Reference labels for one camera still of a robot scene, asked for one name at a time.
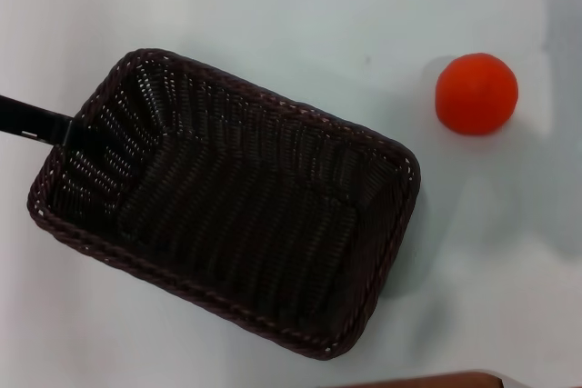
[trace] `rectangular basket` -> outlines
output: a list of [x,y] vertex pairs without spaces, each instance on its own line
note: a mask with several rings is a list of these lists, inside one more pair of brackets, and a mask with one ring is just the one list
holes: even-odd
[[420,185],[403,145],[157,49],[75,119],[117,145],[53,148],[28,197],[40,227],[294,352],[356,343]]

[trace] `brown object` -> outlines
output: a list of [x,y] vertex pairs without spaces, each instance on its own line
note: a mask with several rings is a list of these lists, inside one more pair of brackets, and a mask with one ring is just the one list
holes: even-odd
[[415,205],[404,146],[154,49],[75,119],[125,153],[55,147],[28,198],[40,227],[297,353],[354,345]]
[[503,383],[501,379],[491,374],[472,372],[352,385],[345,388],[503,388]]

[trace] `orange ball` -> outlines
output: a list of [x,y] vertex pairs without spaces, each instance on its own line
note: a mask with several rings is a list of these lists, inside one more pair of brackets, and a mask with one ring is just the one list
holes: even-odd
[[491,134],[516,109],[517,79],[493,55],[464,55],[438,77],[435,104],[438,119],[449,129],[467,135]]

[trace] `wicker basket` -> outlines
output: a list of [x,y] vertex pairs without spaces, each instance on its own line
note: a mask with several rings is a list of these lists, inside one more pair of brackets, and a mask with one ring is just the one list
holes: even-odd
[[356,343],[419,189],[404,146],[154,49],[75,120],[117,147],[53,148],[28,198],[40,227],[294,352]]

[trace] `foam ball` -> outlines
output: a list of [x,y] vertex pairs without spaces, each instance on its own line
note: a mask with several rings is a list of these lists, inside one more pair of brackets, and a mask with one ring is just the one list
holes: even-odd
[[503,61],[488,54],[464,55],[438,77],[436,115],[459,134],[491,134],[513,114],[517,94],[516,76]]

